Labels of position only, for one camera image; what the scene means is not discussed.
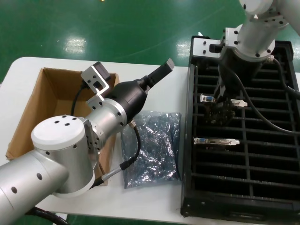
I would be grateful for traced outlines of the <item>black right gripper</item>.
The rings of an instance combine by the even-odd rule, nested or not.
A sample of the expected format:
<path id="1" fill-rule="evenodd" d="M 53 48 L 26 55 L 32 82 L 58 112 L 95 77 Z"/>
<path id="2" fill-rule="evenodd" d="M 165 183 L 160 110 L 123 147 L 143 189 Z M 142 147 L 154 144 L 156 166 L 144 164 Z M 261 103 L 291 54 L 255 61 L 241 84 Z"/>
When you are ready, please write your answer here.
<path id="1" fill-rule="evenodd" d="M 213 104 L 225 102 L 228 111 L 237 109 L 236 100 L 240 94 L 240 82 L 246 86 L 262 66 L 262 62 L 250 62 L 238 57 L 233 50 L 226 50 L 218 63 L 219 80 L 214 91 Z"/>

